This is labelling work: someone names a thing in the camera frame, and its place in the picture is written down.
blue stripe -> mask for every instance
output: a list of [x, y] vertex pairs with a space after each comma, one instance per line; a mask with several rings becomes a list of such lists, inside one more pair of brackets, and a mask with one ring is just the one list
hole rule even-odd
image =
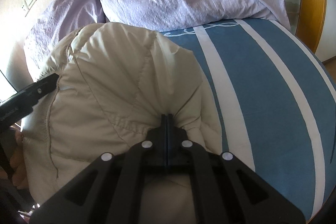
[[241, 26], [214, 27], [207, 33], [236, 91], [256, 173], [310, 218], [314, 158], [305, 122], [288, 85]]
[[[193, 30], [194, 29], [192, 29], [192, 28], [187, 29], [188, 32], [192, 32]], [[181, 33], [183, 33], [183, 30], [176, 30], [176, 31], [171, 31], [170, 35], [176, 35], [176, 34], [181, 34]], [[217, 93], [216, 93], [216, 90], [215, 90], [215, 85], [213, 83], [212, 76], [211, 76], [207, 61], [205, 59], [203, 50], [201, 48], [201, 45], [199, 44], [199, 41], [198, 41], [196, 35], [195, 34], [186, 34], [186, 35], [181, 35], [179, 37], [168, 37], [168, 38], [171, 41], [173, 41], [175, 44], [194, 52], [194, 55], [195, 55], [198, 63], [200, 64], [200, 66], [201, 66], [201, 68], [202, 68], [202, 70], [203, 70], [203, 72], [204, 72], [205, 76], [207, 77], [208, 82], [210, 84], [210, 87], [211, 87], [211, 90], [212, 90], [212, 93], [213, 93], [213, 96], [214, 96], [218, 116], [219, 116], [220, 125], [221, 125], [221, 128], [222, 128], [222, 148], [223, 148], [223, 151], [228, 151], [225, 126], [224, 126], [224, 121], [223, 121], [221, 108], [220, 108], [219, 102], [218, 102]]]
[[335, 101], [321, 74], [286, 34], [266, 20], [258, 22], [248, 19], [246, 22], [259, 32], [281, 57], [308, 100], [320, 131], [325, 156], [325, 201], [336, 184], [336, 157], [330, 163], [336, 125]]

striped bed sheet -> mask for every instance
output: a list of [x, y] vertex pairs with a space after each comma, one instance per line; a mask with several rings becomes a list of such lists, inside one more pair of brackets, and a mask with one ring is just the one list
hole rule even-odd
[[194, 52], [230, 151], [309, 220], [336, 185], [336, 91], [315, 55], [278, 22], [222, 20], [163, 32]]

silver rivet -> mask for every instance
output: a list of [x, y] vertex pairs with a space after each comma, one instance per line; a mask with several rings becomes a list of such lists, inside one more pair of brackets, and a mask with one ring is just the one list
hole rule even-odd
[[224, 160], [232, 160], [233, 159], [233, 155], [230, 152], [224, 152], [222, 155]]
[[152, 147], [152, 145], [153, 145], [153, 143], [151, 141], [143, 141], [142, 144], [141, 144], [141, 146], [143, 148], [150, 148], [150, 147]]
[[192, 147], [193, 146], [193, 142], [189, 141], [189, 140], [185, 140], [182, 142], [182, 146], [183, 147]]
[[101, 155], [101, 159], [103, 161], [109, 161], [110, 159], [112, 159], [112, 157], [113, 157], [112, 154], [108, 152]]

wooden floor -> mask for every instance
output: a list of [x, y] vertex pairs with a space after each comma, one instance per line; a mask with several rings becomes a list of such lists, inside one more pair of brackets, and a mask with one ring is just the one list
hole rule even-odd
[[330, 73], [331, 77], [334, 79], [334, 82], [336, 83], [336, 59], [325, 64], [325, 68]]

puffer jacket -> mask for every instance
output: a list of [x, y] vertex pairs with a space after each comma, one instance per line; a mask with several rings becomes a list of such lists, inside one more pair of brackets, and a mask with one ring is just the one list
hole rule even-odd
[[[54, 92], [23, 121], [30, 192], [43, 203], [104, 152], [126, 152], [172, 113], [175, 126], [222, 152], [209, 83], [193, 53], [163, 35], [121, 23], [92, 24], [62, 39], [40, 78]], [[187, 176], [146, 180], [140, 223], [195, 223]]]

